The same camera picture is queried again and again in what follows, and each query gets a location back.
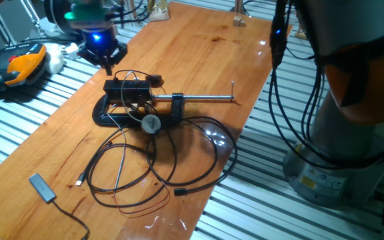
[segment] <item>electronic device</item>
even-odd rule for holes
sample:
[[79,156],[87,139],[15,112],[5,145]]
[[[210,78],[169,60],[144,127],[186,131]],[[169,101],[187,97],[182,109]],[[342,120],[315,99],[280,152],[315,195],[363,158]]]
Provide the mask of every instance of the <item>electronic device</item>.
[[[286,116],[277,89],[276,70],[286,50],[292,4],[315,54],[308,59],[315,59],[317,66],[301,121],[302,134]],[[384,123],[384,1],[294,0],[287,6],[279,0],[271,49],[269,110],[290,148],[283,163],[286,180],[298,194],[318,205],[364,204],[384,176],[384,139],[375,136],[376,124]],[[311,124],[325,75],[331,90]],[[273,90],[276,100],[272,100]],[[272,101],[278,103],[298,138],[296,145],[285,138]]]
[[[235,100],[233,95],[233,82],[231,95],[184,95],[182,93],[153,95],[151,87],[158,86],[161,81],[162,79],[160,75],[147,75],[146,80],[144,81],[118,80],[118,78],[106,80],[103,86],[103,90],[106,94],[98,100],[93,110],[94,122],[102,127],[116,127],[116,123],[119,125],[128,125],[130,127],[139,126],[140,122],[136,119],[143,119],[148,115],[151,111],[148,107],[152,108],[152,104],[157,101],[170,101],[171,112],[159,114],[159,118],[166,123],[167,121],[170,121],[171,124],[176,124],[179,121],[173,121],[173,117],[183,118],[185,101],[222,100],[232,102]],[[108,116],[107,112],[109,107],[113,104],[124,104],[127,107],[136,105],[134,108],[144,107],[145,112],[131,111],[128,113],[111,113],[111,116]]]
[[0,50],[0,91],[34,83],[44,72],[47,49],[40,43],[22,43]]
[[112,67],[127,54],[127,45],[116,40],[114,24],[140,22],[148,18],[147,10],[136,19],[124,19],[135,13],[140,3],[131,11],[124,11],[124,1],[81,0],[71,4],[68,0],[45,0],[45,13],[50,22],[68,35],[81,37],[78,55],[94,65],[100,65],[112,75]]
[[39,173],[34,174],[32,177],[29,178],[29,182],[32,184],[32,186],[37,190],[38,194],[42,197],[42,199],[48,204],[53,203],[56,208],[65,214],[66,216],[72,218],[79,224],[81,224],[85,230],[87,230],[87,233],[84,235],[84,237],[81,238],[81,240],[87,240],[90,236],[90,230],[88,226],[81,221],[79,218],[74,216],[72,213],[68,213],[62,208],[58,206],[58,204],[55,202],[56,194],[51,190],[50,186],[45,182],[45,180],[40,176]]

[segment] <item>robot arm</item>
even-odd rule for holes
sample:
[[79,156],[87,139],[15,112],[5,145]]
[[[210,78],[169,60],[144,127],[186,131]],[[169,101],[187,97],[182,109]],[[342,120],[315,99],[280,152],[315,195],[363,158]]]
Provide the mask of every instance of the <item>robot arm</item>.
[[[384,1],[292,3],[342,114],[359,124],[384,122]],[[286,27],[282,26],[285,5],[277,2],[273,21],[274,68],[280,64],[286,45]]]
[[104,0],[77,0],[65,18],[73,29],[82,32],[84,42],[78,54],[94,65],[100,65],[106,74],[112,75],[112,67],[127,54],[127,45],[116,40],[112,18],[123,20],[124,7],[121,1],[116,14]]

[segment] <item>sticker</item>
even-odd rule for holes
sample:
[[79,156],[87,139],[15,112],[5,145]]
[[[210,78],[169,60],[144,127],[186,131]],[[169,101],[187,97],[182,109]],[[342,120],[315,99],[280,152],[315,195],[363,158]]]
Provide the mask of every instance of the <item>sticker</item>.
[[30,51],[35,50],[37,47],[38,47],[38,44],[35,44],[35,45],[30,49]]
[[331,176],[330,174],[312,168],[310,165],[306,165],[300,177],[300,182],[305,186],[324,195],[333,197],[340,195],[346,180],[347,178],[345,177]]

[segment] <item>wooden tabletop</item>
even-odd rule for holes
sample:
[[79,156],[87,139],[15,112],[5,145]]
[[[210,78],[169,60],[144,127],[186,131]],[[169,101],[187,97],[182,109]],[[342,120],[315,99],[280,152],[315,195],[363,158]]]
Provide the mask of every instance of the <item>wooden tabletop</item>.
[[[244,17],[246,27],[233,27],[234,13],[170,3],[171,19],[147,24],[129,43],[128,54],[114,70],[136,69],[160,74],[165,80],[158,93],[188,95],[230,95],[235,81],[236,103],[187,103],[186,116],[210,116],[223,122],[238,138],[271,70],[269,32],[271,22]],[[66,101],[38,130],[0,164],[0,239],[80,239],[85,230],[74,220],[46,204],[28,178],[41,174],[57,195],[56,202],[83,220],[91,230],[90,239],[189,239],[212,189],[174,197],[146,215],[123,215],[115,208],[98,204],[87,184],[75,186],[92,154],[114,128],[98,127],[91,113],[104,94],[105,72],[97,72]],[[169,106],[158,105],[164,111]],[[215,170],[195,187],[216,179],[231,153],[232,144],[221,141],[218,128],[203,124],[215,134],[219,155]],[[211,144],[190,127],[172,131],[179,152],[173,181],[187,181],[208,169],[214,158]],[[149,137],[140,130],[128,130],[127,142],[144,147]],[[122,143],[118,136],[114,143]],[[167,177],[173,153],[167,136],[157,140],[156,170]],[[121,160],[121,149],[108,151],[100,160],[93,183],[113,188]],[[128,149],[120,185],[144,173],[143,155]],[[150,196],[161,183],[149,174],[140,184],[117,193],[119,204],[133,203]],[[162,200],[162,191],[146,205]],[[111,195],[99,195],[114,204]]]

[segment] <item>metal slat floor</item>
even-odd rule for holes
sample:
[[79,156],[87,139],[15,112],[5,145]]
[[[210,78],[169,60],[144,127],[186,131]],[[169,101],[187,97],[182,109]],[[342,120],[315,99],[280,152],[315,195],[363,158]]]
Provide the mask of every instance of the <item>metal slat floor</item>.
[[[177,1],[222,11],[235,4],[234,0]],[[272,20],[275,12],[270,1],[250,3],[246,8],[251,16],[266,20]],[[291,24],[288,48],[298,56],[312,55],[309,42],[294,37],[298,28],[295,16]],[[128,42],[139,30],[120,29],[118,38]],[[59,74],[42,77],[28,90],[16,93],[9,103],[0,101],[0,163],[97,70],[83,59],[66,59]],[[314,63],[286,52],[277,73],[281,101],[299,129],[315,78]],[[287,146],[270,118],[268,90],[266,84],[238,140],[239,158],[232,176],[215,187],[191,239],[384,239],[384,203],[370,199],[360,209],[326,209],[310,204],[284,181],[282,161]],[[275,113],[286,137],[294,143],[279,108],[275,107]]]

